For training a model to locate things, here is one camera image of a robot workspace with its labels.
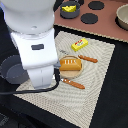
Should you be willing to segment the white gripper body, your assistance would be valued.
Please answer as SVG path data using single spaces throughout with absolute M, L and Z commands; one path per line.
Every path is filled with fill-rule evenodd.
M 11 37 L 17 45 L 22 66 L 28 72 L 33 87 L 48 88 L 52 81 L 54 65 L 58 61 L 54 29 L 38 36 L 12 32 Z

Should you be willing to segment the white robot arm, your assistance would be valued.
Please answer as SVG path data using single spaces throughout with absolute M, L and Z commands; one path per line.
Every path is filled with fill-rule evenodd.
M 48 88 L 58 61 L 54 42 L 56 0 L 0 0 L 11 39 L 35 89 Z

